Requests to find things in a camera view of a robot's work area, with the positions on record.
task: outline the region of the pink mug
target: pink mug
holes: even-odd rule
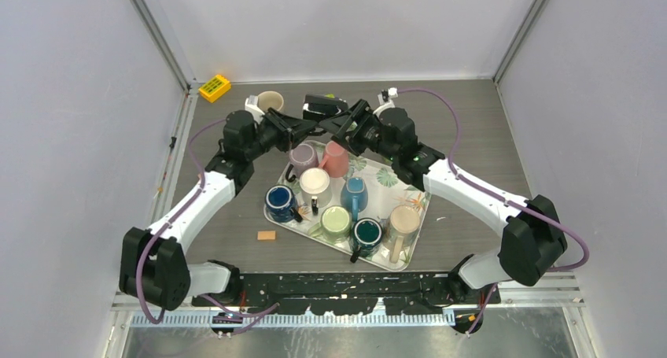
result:
[[[328,142],[319,162],[319,168],[329,173],[332,179],[339,179],[346,175],[349,170],[350,160],[348,151],[336,142]]]

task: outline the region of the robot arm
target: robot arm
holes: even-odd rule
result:
[[[215,293],[221,301],[231,301],[238,295],[241,282],[237,268],[219,261],[188,265],[185,254],[213,215],[250,180],[257,157],[273,147],[287,152],[317,127],[314,121],[273,109],[264,113],[247,104],[246,110],[227,117],[219,150],[205,168],[204,182],[197,182],[167,215],[148,228],[134,227],[125,234],[119,280],[124,293],[137,296],[140,256],[160,234],[148,248],[149,259],[142,267],[143,295],[149,303],[171,311],[189,296]]]
[[[509,194],[456,166],[458,173],[452,173],[442,153],[418,141],[415,123],[390,99],[395,96],[395,92],[383,92],[379,96],[381,106],[375,111],[368,102],[359,100],[350,110],[320,122],[320,127],[355,155],[365,149],[381,154],[391,160],[392,170],[401,181],[451,201],[500,235],[499,247],[470,255],[450,271],[447,284],[456,300],[463,299],[471,290],[510,279],[525,286],[535,285],[567,249],[565,236],[557,228],[506,203],[516,202],[558,221],[551,201],[540,195],[529,200]],[[464,183],[461,175],[502,194],[505,202]]]

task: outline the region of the metal floor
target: metal floor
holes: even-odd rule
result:
[[[123,357],[575,357],[562,308],[490,308],[468,339],[450,327],[255,329],[218,340],[205,328],[132,328]]]
[[[353,104],[364,98],[378,106],[377,94],[387,87],[428,87],[453,104],[462,124],[462,141],[456,163],[468,172],[511,193],[529,195],[505,113],[491,80],[282,83],[234,85],[217,102],[199,98],[190,136],[213,120],[241,109],[245,98],[265,90],[276,90],[285,99],[285,112],[300,116],[306,93],[336,94]],[[447,109],[429,94],[404,94],[395,103],[415,121],[422,142],[448,152],[454,141],[454,123]],[[206,164],[218,149],[222,128],[205,132],[193,144],[199,160]],[[363,156],[379,161],[374,153]],[[187,253],[191,264],[221,260],[241,271],[380,271],[371,264],[350,264],[348,256],[269,223],[262,214],[263,196],[275,185],[287,156],[272,150],[255,161],[255,175],[245,189],[218,211],[197,236]],[[184,197],[197,181],[197,169],[188,157],[183,160],[174,202]],[[257,231],[276,230],[274,242],[258,242]],[[480,220],[448,201],[432,198],[415,254],[407,270],[448,270],[470,253],[480,253],[499,244],[499,237]]]

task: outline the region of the metal tray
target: metal tray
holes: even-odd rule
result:
[[[313,140],[308,140],[306,143],[315,147],[318,157],[321,160],[325,144]],[[285,170],[282,171],[282,174],[278,179],[278,185],[285,185],[292,189],[294,194],[297,196],[297,201],[299,203],[299,213],[301,216],[303,216],[304,221],[297,223],[296,221],[292,220],[288,223],[278,223],[271,218],[265,207],[264,216],[267,218],[267,220],[287,228],[288,230],[301,234],[306,238],[310,238],[311,240],[327,245],[343,253],[352,255],[350,245],[347,241],[330,243],[324,238],[322,234],[317,237],[308,235],[308,230],[319,222],[319,216],[312,215],[310,205],[304,201],[301,195],[299,180],[296,180],[293,183],[285,181],[286,170],[287,166],[285,166]],[[348,178],[353,176],[361,177],[368,187],[369,202],[366,209],[359,213],[360,219],[373,218],[379,221],[383,227],[387,227],[389,213],[391,213],[391,211],[398,205],[409,205],[414,210],[419,212],[420,222],[419,230],[417,230],[417,236],[412,242],[412,245],[408,249],[404,249],[403,252],[401,252],[400,258],[396,263],[393,264],[389,262],[389,249],[385,248],[383,244],[380,244],[380,249],[372,257],[359,258],[360,260],[366,261],[369,264],[373,264],[389,271],[405,270],[405,268],[407,268],[410,263],[412,255],[415,252],[415,246],[419,240],[419,234],[422,230],[422,224],[424,223],[424,216],[426,216],[426,209],[429,206],[431,194],[424,193],[414,186],[406,185],[405,183],[398,180],[391,167],[388,165],[378,163],[377,161],[368,160],[365,157],[355,157],[350,155],[350,169],[347,175],[341,179],[331,179],[333,198],[327,207],[341,204],[340,198],[343,185]]]

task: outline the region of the coffee mug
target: coffee mug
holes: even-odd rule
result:
[[[348,210],[341,206],[330,206],[322,212],[319,223],[311,227],[308,234],[312,237],[323,234],[329,243],[336,244],[348,239],[351,226],[352,218]]]
[[[317,164],[318,160],[315,149],[310,144],[301,143],[295,149],[289,151],[289,167],[287,167],[287,172],[285,172],[285,180],[292,183],[306,169],[315,168]]]
[[[328,142],[322,154],[322,161],[319,162],[319,168],[329,173],[332,179],[339,179],[348,173],[349,165],[348,151],[336,142]]]
[[[351,177],[345,181],[341,191],[341,205],[352,213],[352,221],[356,222],[359,213],[368,206],[368,189],[360,177]]]
[[[310,168],[299,178],[301,193],[304,201],[312,207],[313,215],[318,215],[319,209],[326,207],[333,193],[329,174],[321,168]]]
[[[396,206],[387,220],[387,233],[382,242],[390,250],[389,262],[398,262],[401,251],[412,245],[417,238],[417,230],[421,220],[419,212],[412,207]]]
[[[282,98],[282,94],[278,92],[267,90],[266,92],[262,92],[257,96],[257,107],[265,113],[269,110],[269,108],[272,108],[276,112],[282,112],[284,105],[285,99]]]
[[[264,204],[271,218],[278,223],[287,223],[291,220],[301,223],[303,220],[297,209],[297,198],[287,186],[276,185],[269,189]]]
[[[352,257],[350,262],[356,262],[359,257],[373,256],[380,247],[382,240],[382,226],[371,218],[363,218],[354,224],[350,233],[350,248]]]

